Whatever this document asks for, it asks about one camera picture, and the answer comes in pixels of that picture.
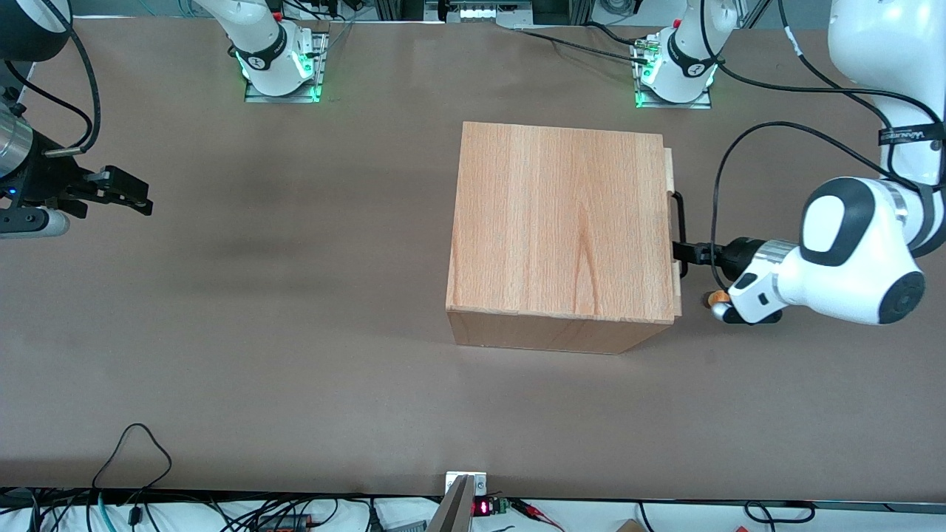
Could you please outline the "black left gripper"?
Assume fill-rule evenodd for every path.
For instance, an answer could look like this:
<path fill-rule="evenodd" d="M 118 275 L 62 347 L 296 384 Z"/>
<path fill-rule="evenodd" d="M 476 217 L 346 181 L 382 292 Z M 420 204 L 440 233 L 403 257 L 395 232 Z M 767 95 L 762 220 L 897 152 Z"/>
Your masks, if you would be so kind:
<path fill-rule="evenodd" d="M 728 245 L 713 242 L 674 242 L 673 259 L 685 264 L 707 265 L 717 285 L 736 282 L 754 259 L 755 253 L 766 243 L 763 239 L 736 238 Z"/>

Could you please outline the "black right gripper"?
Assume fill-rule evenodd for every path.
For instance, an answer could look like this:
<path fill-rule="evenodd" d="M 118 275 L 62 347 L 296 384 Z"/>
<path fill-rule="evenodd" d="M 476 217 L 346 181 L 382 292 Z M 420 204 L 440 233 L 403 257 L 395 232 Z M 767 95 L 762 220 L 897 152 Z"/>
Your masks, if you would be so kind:
<path fill-rule="evenodd" d="M 74 197 L 74 191 L 90 191 L 92 184 L 99 192 L 90 195 L 89 201 L 108 205 L 122 205 L 144 216 L 151 216 L 154 203 L 146 197 L 149 185 L 118 166 L 102 166 L 90 173 L 81 168 L 73 158 L 48 158 L 40 149 L 31 149 L 17 168 L 2 177 L 2 196 L 11 201 L 14 208 L 51 208 L 84 219 L 88 206 Z"/>

